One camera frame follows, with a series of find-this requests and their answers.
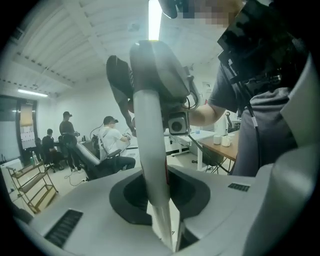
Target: vent grille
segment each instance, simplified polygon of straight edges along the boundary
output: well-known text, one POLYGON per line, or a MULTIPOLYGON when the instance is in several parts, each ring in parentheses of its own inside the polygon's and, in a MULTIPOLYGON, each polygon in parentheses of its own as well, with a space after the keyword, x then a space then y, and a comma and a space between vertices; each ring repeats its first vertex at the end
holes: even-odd
POLYGON ((23 31, 16 27, 11 36, 16 40, 19 40, 23 34, 23 31))
POLYGON ((72 231, 75 229, 82 215, 83 212, 71 209, 68 210, 44 238, 54 245, 62 248, 70 237, 72 231))
POLYGON ((241 184, 237 184, 237 183, 231 183, 228 188, 230 189, 234 189, 234 190, 240 190, 243 192, 247 192, 250 188, 250 186, 247 185, 241 185, 241 184))

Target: hand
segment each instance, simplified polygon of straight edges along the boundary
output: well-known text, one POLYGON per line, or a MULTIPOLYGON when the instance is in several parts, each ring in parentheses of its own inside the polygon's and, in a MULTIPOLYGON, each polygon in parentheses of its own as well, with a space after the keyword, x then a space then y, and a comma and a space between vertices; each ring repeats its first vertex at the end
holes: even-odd
POLYGON ((133 136, 133 137, 137 137, 136 129, 132 130, 131 133, 132 133, 132 136, 133 136))
POLYGON ((129 133, 124 133, 122 136, 124 136, 124 137, 126 137, 127 139, 128 139, 128 141, 130 141, 131 140, 131 136, 130 136, 130 134, 129 133))

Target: wooden desk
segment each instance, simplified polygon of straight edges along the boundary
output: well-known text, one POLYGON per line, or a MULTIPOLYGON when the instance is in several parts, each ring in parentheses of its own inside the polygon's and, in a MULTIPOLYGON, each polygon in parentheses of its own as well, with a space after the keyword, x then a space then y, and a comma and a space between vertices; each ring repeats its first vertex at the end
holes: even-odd
POLYGON ((218 153, 219 155, 228 158, 232 161, 236 161, 238 153, 238 140, 239 140, 239 131, 232 132, 234 134, 232 144, 230 146, 222 146, 214 144, 213 138, 207 138, 202 140, 200 143, 206 148, 218 153))

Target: white cup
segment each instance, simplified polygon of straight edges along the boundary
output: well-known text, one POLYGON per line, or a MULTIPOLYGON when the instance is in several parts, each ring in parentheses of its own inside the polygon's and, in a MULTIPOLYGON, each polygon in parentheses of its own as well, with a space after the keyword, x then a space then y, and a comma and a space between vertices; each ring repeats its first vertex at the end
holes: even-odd
POLYGON ((229 147, 230 146, 230 137, 229 136, 223 136, 221 138, 221 145, 224 147, 229 147))
POLYGON ((221 144, 221 136, 216 134, 213 136, 213 144, 220 145, 221 144))
POLYGON ((228 133, 227 135, 230 139, 230 143, 233 143, 234 142, 234 138, 235 138, 235 134, 234 133, 228 133))

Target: metal shelf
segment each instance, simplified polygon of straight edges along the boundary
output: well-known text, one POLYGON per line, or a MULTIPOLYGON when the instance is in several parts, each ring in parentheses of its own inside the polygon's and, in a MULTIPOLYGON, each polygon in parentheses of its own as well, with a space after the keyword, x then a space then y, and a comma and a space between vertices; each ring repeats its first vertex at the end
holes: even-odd
POLYGON ((11 174, 12 177, 16 178, 16 179, 19 179, 21 178, 23 175, 26 175, 28 172, 31 172, 32 170, 42 166, 43 163, 42 162, 39 162, 37 165, 29 165, 25 168, 23 168, 22 170, 19 170, 13 174, 11 174))
MULTIPOLYGON (((51 190, 54 190, 54 186, 52 185, 47 185, 46 188, 48 189, 44 195, 40 198, 40 200, 36 203, 35 207, 39 208, 39 206, 41 205, 41 203, 47 198, 48 195, 50 195, 51 190)), ((56 193, 52 194, 52 198, 49 200, 49 202, 47 203, 50 204, 50 202, 52 201, 52 199, 55 197, 56 193)))
POLYGON ((38 173, 27 185, 20 187, 19 190, 23 193, 27 193, 30 189, 32 189, 44 176, 46 176, 46 172, 38 173))
POLYGON ((11 168, 7 166, 7 169, 10 173, 12 182, 14 186, 16 187, 18 191, 18 196, 21 197, 24 202, 29 206, 31 211, 33 211, 34 214, 40 213, 43 209, 45 209, 55 198, 56 194, 58 193, 57 189, 55 188, 54 184, 51 181, 50 176, 48 175, 48 172, 41 172, 40 166, 42 166, 43 163, 40 162, 37 165, 29 165, 22 170, 16 171, 16 169, 11 168), (27 173, 31 172, 32 170, 38 169, 38 173, 35 174, 29 181, 27 181, 25 184, 21 184, 19 181, 19 178, 26 175, 27 173), (37 190, 35 195, 29 199, 27 193, 40 181, 43 180, 44 184, 40 189, 37 190), (46 189, 44 194, 41 196, 39 200, 37 200, 37 203, 34 204, 33 200, 39 195, 40 192, 43 191, 43 189, 46 189))

